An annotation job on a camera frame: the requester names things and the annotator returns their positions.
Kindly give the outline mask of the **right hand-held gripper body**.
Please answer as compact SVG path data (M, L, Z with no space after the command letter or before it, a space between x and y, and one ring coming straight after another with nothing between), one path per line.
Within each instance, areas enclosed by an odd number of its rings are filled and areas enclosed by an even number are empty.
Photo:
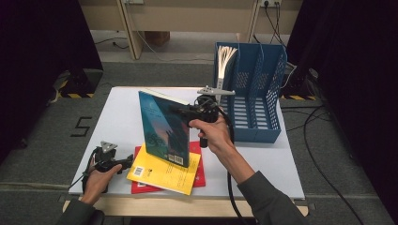
M234 91L222 90L206 86L197 91L199 96L190 106L188 120L199 119L205 122L215 122L219 114L221 96L233 96Z

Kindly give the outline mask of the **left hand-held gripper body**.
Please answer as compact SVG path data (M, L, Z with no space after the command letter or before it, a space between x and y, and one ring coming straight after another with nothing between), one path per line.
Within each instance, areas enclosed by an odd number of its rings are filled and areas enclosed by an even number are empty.
M101 142L100 146L97 146L93 154L92 167L99 172L108 172L115 165L115 153L117 145L110 142Z

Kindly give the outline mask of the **teal cover book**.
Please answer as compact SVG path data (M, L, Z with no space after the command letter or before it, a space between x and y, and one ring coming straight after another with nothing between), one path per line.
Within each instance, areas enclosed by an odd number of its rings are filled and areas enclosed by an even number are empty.
M150 89L140 90L138 96L147 153L187 168L190 129L181 112L190 103Z

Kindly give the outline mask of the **white picture book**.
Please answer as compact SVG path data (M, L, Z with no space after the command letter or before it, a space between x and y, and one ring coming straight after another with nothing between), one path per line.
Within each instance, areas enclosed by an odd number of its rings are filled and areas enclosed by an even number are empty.
M223 88L223 80L227 66L230 62L234 61L237 48L230 46L220 46L218 48L218 73L217 73L217 88Z

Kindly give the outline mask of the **blue plastic file rack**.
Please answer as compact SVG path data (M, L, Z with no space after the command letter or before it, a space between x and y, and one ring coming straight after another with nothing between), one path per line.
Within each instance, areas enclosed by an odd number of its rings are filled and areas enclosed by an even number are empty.
M277 101L287 61L281 45L218 42L215 44L213 86L217 88L218 48L237 48L225 72L220 105L230 118L235 140L245 143L275 143L280 132Z

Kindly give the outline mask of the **person's right hand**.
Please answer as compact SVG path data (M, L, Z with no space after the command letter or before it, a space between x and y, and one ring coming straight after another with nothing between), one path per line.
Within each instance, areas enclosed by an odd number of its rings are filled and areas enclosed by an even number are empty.
M217 157L225 158L234 151L235 147L222 115L214 123L194 119L189 122L189 126L200 130L198 137L207 140L207 146Z

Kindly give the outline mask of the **person's left hand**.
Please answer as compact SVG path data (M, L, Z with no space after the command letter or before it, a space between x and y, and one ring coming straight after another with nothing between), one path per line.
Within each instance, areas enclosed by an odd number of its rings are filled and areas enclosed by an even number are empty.
M94 205L100 198L101 193L107 188L114 175L118 173L121 168L122 165L118 164L108 172L92 170L89 173L81 201L86 204Z

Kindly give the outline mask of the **brown cardboard box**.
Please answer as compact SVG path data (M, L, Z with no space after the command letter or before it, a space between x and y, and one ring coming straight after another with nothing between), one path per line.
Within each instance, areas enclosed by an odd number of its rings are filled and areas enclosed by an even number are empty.
M169 32L162 31L145 31L145 40L149 44L156 46L162 46L170 39Z

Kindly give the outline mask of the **black stand base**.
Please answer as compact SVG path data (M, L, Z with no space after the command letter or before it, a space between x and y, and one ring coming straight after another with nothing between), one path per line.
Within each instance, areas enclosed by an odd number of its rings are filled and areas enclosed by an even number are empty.
M306 76L298 78L293 75L286 76L283 80L280 97L294 100L316 100L314 90Z
M81 75L70 74L61 83L58 94L62 98L92 98L102 78L103 71L84 69Z

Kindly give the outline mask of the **light wooden desk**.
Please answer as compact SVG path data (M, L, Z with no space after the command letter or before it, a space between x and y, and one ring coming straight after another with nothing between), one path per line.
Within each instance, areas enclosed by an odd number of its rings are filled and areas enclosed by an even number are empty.
M78 0L91 30L124 31L130 56L141 57L145 31L233 33L239 42L271 34L269 19L282 35L294 27L303 0L282 0L263 10L260 0Z

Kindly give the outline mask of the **black curtain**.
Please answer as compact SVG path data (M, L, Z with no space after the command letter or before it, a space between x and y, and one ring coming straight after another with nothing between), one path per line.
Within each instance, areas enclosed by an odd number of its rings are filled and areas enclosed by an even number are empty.
M288 42L398 223L398 0L302 0Z
M101 69L79 0L0 0L0 164L68 71Z

